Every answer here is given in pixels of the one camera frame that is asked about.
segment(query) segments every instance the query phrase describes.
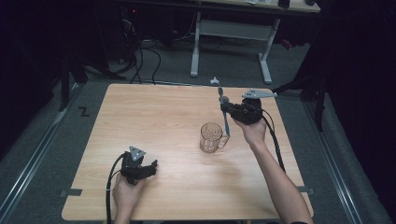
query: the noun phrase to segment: small object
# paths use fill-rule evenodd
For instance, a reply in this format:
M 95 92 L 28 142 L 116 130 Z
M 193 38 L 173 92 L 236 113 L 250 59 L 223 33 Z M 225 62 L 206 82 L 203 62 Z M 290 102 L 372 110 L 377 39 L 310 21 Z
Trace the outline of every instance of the small object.
M 220 81 L 218 81 L 218 79 L 216 77 L 213 77 L 212 80 L 210 80 L 211 84 L 220 84 Z
M 305 3 L 312 7 L 316 3 L 316 1 L 315 0 L 305 0 Z
M 285 47 L 286 49 L 291 49 L 293 48 L 293 45 L 288 41 L 283 39 L 281 42 L 282 46 Z
M 279 2 L 277 3 L 277 5 L 278 5 L 279 7 L 289 8 L 289 6 L 290 6 L 290 0 L 279 0 Z

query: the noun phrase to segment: right hand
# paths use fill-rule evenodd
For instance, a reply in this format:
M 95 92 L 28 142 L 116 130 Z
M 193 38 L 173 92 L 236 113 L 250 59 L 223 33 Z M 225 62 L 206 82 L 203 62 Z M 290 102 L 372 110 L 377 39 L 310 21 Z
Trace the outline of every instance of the right hand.
M 246 125 L 235 119 L 233 121 L 235 121 L 235 123 L 242 128 L 245 140 L 249 145 L 253 146 L 265 144 L 264 139 L 267 125 L 265 124 L 265 121 L 263 119 L 249 125 Z
M 146 179 L 141 179 L 137 184 L 131 185 L 125 176 L 118 173 L 116 185 L 113 189 L 113 198 L 119 216 L 130 219 L 131 214 L 142 194 Z

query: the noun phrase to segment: table leg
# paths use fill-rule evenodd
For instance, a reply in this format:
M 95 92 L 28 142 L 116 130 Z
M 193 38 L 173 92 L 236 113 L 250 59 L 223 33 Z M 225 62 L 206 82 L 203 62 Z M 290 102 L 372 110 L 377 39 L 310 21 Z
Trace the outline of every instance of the table leg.
M 279 26 L 279 23 L 280 23 L 280 19 L 276 19 L 274 22 L 274 25 L 271 29 L 270 35 L 268 37 L 267 44 L 265 45 L 264 53 L 259 54 L 260 66 L 262 67 L 262 75 L 264 77 L 265 84 L 272 83 L 270 71 L 268 70 L 267 56 L 268 56 L 268 53 L 270 52 L 271 46 L 274 42 L 274 38 L 275 38 L 277 27 Z
M 197 22 L 195 24 L 195 43 L 194 43 L 194 51 L 192 53 L 191 72 L 190 72 L 190 75 L 192 77 L 198 76 L 200 26 L 201 26 L 201 12 L 197 12 Z

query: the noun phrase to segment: table top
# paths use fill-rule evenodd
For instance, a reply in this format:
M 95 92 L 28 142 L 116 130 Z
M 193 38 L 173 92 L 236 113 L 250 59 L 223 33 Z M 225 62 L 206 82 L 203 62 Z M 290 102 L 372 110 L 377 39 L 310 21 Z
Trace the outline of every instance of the table top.
M 169 2 L 163 0 L 127 0 L 129 3 L 133 3 L 137 6 L 151 6 L 151 7 L 170 7 L 177 9 L 187 9 L 187 10 L 196 10 L 196 11 L 205 11 L 210 9 L 219 10 L 219 11 L 238 11 L 238 12 L 262 12 L 264 14 L 269 13 L 266 9 L 276 9 L 273 10 L 272 13 L 279 14 L 280 12 L 320 12 L 320 7 L 318 4 L 314 4 L 313 6 L 309 6 L 305 3 L 304 0 L 290 0 L 290 7 L 285 9 L 279 7 L 278 0 L 271 0 L 270 3 L 265 3 L 264 1 L 259 1 L 258 3 L 252 5 L 247 3 L 245 0 L 200 0 L 200 1 L 178 1 L 178 2 Z
M 241 104 L 242 93 L 248 91 L 223 89 L 234 104 Z M 274 120 L 288 176 L 296 186 L 303 186 L 275 99 L 262 99 L 262 108 Z M 227 145 L 206 154 L 199 148 L 201 127 L 207 122 L 224 127 L 216 87 L 110 85 L 71 187 L 82 189 L 81 195 L 67 197 L 63 218 L 106 219 L 107 178 L 115 160 L 129 146 L 147 152 L 143 166 L 154 160 L 159 164 L 157 174 L 146 182 L 132 219 L 278 218 L 241 129 L 229 116 L 228 120 L 231 138 Z M 266 142 L 276 158 L 269 133 Z M 302 194 L 313 214 L 307 194 Z M 113 200 L 111 210 L 114 217 Z
M 265 3 L 264 1 L 259 1 L 255 5 L 247 3 L 245 0 L 201 0 L 201 2 L 239 5 L 239 6 L 244 6 L 244 7 L 268 7 L 268 8 L 285 10 L 277 5 L 278 0 L 271 0 L 270 3 Z M 302 11 L 302 12 L 320 12 L 320 7 L 318 6 L 318 4 L 309 6 L 305 3 L 304 0 L 290 0 L 290 6 L 286 10 Z

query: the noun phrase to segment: mug handle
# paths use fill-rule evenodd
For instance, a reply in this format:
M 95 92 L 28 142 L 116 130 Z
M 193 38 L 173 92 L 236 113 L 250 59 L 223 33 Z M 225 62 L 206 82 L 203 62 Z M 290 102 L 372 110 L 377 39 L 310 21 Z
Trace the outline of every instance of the mug handle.
M 223 148 L 225 147 L 225 145 L 228 142 L 228 139 L 230 139 L 230 135 L 228 135 L 226 132 L 222 133 L 222 136 L 220 138 L 220 142 L 219 142 L 219 148 Z

